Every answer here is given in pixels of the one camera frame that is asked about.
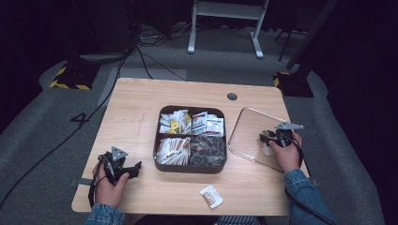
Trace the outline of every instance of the person's left hand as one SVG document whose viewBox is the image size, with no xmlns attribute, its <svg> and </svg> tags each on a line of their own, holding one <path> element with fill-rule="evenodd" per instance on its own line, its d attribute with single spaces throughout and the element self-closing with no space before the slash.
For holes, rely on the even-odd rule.
<svg viewBox="0 0 398 225">
<path fill-rule="evenodd" d="M 99 172 L 96 177 L 96 191 L 95 191 L 94 203 L 107 204 L 117 208 L 120 205 L 123 195 L 123 190 L 128 181 L 129 181 L 129 173 L 125 172 L 120 177 L 116 186 L 112 185 L 109 182 L 108 178 L 106 178 L 104 163 L 101 163 L 99 165 Z"/>
</svg>

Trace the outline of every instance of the denim sleeve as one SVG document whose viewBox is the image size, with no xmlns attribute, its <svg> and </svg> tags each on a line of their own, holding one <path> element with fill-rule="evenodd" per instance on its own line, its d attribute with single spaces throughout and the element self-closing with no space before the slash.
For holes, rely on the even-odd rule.
<svg viewBox="0 0 398 225">
<path fill-rule="evenodd" d="M 123 225 L 124 213 L 106 204 L 94 204 L 85 225 Z"/>
<path fill-rule="evenodd" d="M 322 216 L 336 223 L 333 214 L 327 208 L 318 189 L 310 182 L 301 170 L 288 172 L 284 176 L 287 192 L 299 203 L 310 207 Z M 301 209 L 295 203 L 289 201 L 289 214 L 291 224 L 326 224 L 320 218 Z"/>
</svg>

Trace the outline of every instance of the round hole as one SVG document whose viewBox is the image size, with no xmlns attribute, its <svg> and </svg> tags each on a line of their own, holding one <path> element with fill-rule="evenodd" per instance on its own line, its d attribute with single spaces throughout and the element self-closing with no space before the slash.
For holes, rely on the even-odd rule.
<svg viewBox="0 0 398 225">
<path fill-rule="evenodd" d="M 229 93 L 228 95 L 226 95 L 228 97 L 228 99 L 230 100 L 236 100 L 237 99 L 237 94 L 235 93 Z"/>
</svg>

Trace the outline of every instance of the yellow black striped tape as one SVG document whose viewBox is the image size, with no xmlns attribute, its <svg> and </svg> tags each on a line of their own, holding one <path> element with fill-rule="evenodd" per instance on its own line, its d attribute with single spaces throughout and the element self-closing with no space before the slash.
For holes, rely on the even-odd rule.
<svg viewBox="0 0 398 225">
<path fill-rule="evenodd" d="M 274 85 L 275 85 L 275 87 L 277 87 L 280 90 L 281 90 L 281 84 L 279 82 L 278 77 L 279 76 L 283 76 L 283 75 L 291 75 L 291 73 L 288 73 L 288 72 L 277 72 L 277 73 L 274 73 L 274 75 L 273 75 Z"/>
<path fill-rule="evenodd" d="M 61 83 L 63 81 L 64 76 L 68 76 L 69 74 L 66 73 L 67 65 L 64 65 L 59 69 L 58 73 L 55 75 L 54 80 L 50 83 L 50 87 L 59 87 L 59 88 L 66 88 L 66 89 L 81 89 L 81 90 L 91 90 L 90 86 L 85 84 L 76 84 L 75 82 L 66 82 Z"/>
</svg>

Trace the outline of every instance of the chair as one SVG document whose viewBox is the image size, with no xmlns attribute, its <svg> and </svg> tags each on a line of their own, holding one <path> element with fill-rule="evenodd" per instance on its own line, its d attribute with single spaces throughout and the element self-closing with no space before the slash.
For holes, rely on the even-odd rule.
<svg viewBox="0 0 398 225">
<path fill-rule="evenodd" d="M 290 36 L 292 34 L 305 36 L 313 26 L 314 21 L 320 13 L 320 9 L 304 7 L 293 10 L 291 13 L 293 14 L 292 17 L 286 18 L 286 27 L 283 28 L 281 33 L 279 33 L 279 35 L 275 38 L 275 41 L 277 41 L 283 32 L 288 33 L 278 60 L 279 62 L 282 60 L 283 53 L 289 42 Z"/>
</svg>

